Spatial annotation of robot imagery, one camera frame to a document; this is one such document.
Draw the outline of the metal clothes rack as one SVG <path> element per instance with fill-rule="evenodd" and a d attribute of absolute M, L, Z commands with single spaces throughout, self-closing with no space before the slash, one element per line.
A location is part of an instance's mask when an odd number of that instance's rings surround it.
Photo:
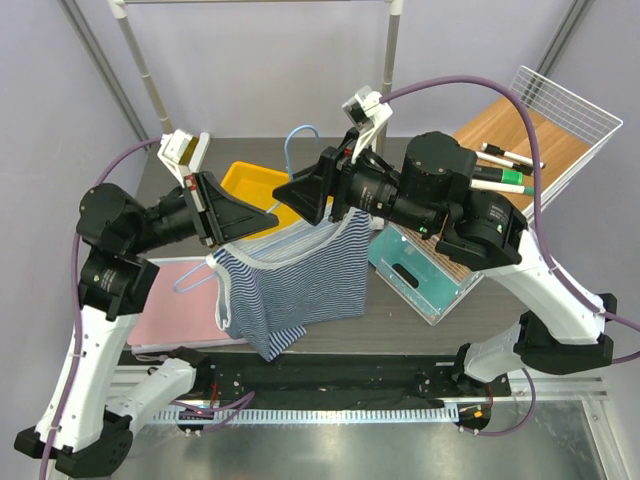
<path fill-rule="evenodd" d="M 281 137 L 309 122 L 335 135 L 342 102 L 381 89 L 398 1 L 113 1 L 164 128 Z"/>

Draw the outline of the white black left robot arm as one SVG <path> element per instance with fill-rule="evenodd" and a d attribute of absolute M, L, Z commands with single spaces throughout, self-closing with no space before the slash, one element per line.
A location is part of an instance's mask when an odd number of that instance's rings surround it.
<path fill-rule="evenodd" d="M 205 397 L 211 361 L 190 348 L 170 351 L 162 364 L 124 395 L 109 399 L 125 343 L 159 273 L 144 253 L 197 237 L 221 246 L 274 228 L 279 221 L 226 192 L 208 171 L 146 208 L 112 183 L 82 198 L 76 240 L 89 255 L 71 268 L 77 288 L 73 334 L 54 394 L 41 420 L 19 432 L 17 451 L 73 479 L 108 477 L 123 463 L 134 437 L 182 395 Z"/>

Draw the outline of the yellow plastic tray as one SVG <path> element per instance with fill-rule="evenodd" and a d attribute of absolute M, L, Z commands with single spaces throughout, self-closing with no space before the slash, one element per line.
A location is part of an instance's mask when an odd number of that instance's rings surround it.
<path fill-rule="evenodd" d="M 229 167 L 221 185 L 238 199 L 259 209 L 268 210 L 276 203 L 272 197 L 273 190 L 287 183 L 288 180 L 288 174 L 284 171 L 236 161 Z M 278 206 L 273 213 L 279 220 L 276 227 L 245 237 L 236 241 L 236 244 L 270 242 L 300 235 L 319 236 L 324 239 L 330 238 L 339 230 L 338 225 L 326 220 L 317 226 L 312 226 L 286 205 Z"/>

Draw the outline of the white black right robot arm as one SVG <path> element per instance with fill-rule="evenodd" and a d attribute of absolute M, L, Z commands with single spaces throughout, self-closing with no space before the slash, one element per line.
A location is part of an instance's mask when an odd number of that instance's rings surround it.
<path fill-rule="evenodd" d="M 350 130 L 339 147 L 274 189 L 273 197 L 316 225 L 358 209 L 405 227 L 437 253 L 494 279 L 527 308 L 503 333 L 467 343 L 456 354 L 451 380 L 465 395 L 502 374 L 531 367 L 567 375 L 609 366 L 614 342 L 604 332 L 608 298 L 594 296 L 590 311 L 571 293 L 574 281 L 543 260 L 540 241 L 505 196 L 472 187 L 477 156 L 455 138 L 433 131 L 408 143 L 401 170 L 370 149 L 358 151 Z"/>

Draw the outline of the pink clipboard with papers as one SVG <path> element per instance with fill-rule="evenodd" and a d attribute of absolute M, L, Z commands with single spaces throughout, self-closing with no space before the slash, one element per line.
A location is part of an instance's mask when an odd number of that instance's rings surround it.
<path fill-rule="evenodd" d="M 137 355 L 240 345 L 217 319 L 219 286 L 202 257 L 156 258 L 159 272 L 127 344 Z"/>

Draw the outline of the white marker black cap lower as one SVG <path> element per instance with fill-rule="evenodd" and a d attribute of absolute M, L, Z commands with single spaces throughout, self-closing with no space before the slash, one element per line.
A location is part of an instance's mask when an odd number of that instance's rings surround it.
<path fill-rule="evenodd" d="M 476 151 L 476 156 L 484 161 L 493 163 L 495 165 L 499 165 L 505 168 L 509 168 L 511 170 L 517 171 L 522 173 L 523 175 L 526 176 L 532 176 L 533 175 L 533 167 L 527 164 L 521 164 L 521 163 L 517 163 L 517 162 L 513 162 L 511 160 L 506 160 L 506 159 L 502 159 L 490 154 L 487 154 L 485 152 L 481 152 L 481 151 Z"/>

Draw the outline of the white marker black cap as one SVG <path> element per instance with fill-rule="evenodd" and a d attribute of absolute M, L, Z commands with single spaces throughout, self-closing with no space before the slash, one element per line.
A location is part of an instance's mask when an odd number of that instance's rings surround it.
<path fill-rule="evenodd" d="M 533 167 L 527 164 L 521 164 L 521 163 L 517 163 L 517 162 L 513 162 L 511 160 L 506 160 L 506 159 L 502 159 L 490 154 L 487 154 L 485 152 L 481 152 L 481 151 L 476 151 L 476 156 L 484 161 L 493 163 L 495 165 L 499 165 L 505 168 L 509 168 L 511 170 L 517 171 L 522 173 L 523 175 L 526 176 L 532 176 L 533 175 Z"/>
<path fill-rule="evenodd" d="M 501 147 L 490 144 L 490 143 L 483 143 L 481 146 L 481 150 L 487 154 L 494 155 L 494 156 L 502 156 L 512 161 L 519 162 L 521 164 L 526 164 L 529 166 L 533 165 L 533 160 L 531 158 L 520 155 L 520 154 L 516 154 L 508 150 L 504 150 Z"/>

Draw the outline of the blue white striped tank top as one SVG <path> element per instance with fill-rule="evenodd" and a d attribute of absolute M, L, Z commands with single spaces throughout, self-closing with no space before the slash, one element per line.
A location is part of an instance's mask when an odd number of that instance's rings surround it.
<path fill-rule="evenodd" d="M 363 315 L 370 237 L 368 214 L 352 209 L 337 223 L 300 220 L 224 245 L 207 260 L 220 286 L 218 325 L 272 361 L 308 325 Z"/>

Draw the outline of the white marker green cap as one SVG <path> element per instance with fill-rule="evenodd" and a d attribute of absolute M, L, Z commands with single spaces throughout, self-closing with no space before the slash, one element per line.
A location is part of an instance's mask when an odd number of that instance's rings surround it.
<path fill-rule="evenodd" d="M 523 185 L 504 184 L 479 179 L 473 179 L 470 187 L 477 190 L 493 191 L 500 193 L 512 193 L 525 196 L 533 196 L 534 188 Z"/>

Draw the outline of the green black highlighter marker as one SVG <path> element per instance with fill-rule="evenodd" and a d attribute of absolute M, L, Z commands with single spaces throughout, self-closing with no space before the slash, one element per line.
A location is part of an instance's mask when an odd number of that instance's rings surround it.
<path fill-rule="evenodd" d="M 502 183 L 508 185 L 522 185 L 523 174 L 514 170 L 495 167 L 476 166 L 472 175 L 474 180 Z"/>

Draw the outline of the white marker black cap upper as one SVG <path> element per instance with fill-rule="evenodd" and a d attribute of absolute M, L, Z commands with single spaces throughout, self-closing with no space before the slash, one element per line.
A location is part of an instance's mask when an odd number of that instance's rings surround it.
<path fill-rule="evenodd" d="M 483 143 L 481 146 L 481 150 L 487 154 L 494 155 L 494 156 L 502 156 L 512 161 L 519 162 L 521 164 L 526 164 L 529 166 L 533 165 L 533 160 L 531 158 L 520 155 L 520 154 L 516 154 L 508 150 L 504 150 L 501 147 L 490 144 L 490 143 Z"/>

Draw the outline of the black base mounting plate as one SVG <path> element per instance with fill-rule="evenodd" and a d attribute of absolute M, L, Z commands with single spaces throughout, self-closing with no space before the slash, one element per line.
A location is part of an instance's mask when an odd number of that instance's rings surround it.
<path fill-rule="evenodd" d="M 195 385 L 184 394 L 227 405 L 253 393 L 254 409 L 343 410 L 428 405 L 447 398 L 511 395 L 505 374 L 485 385 L 459 377 L 448 355 L 257 354 L 209 352 Z"/>

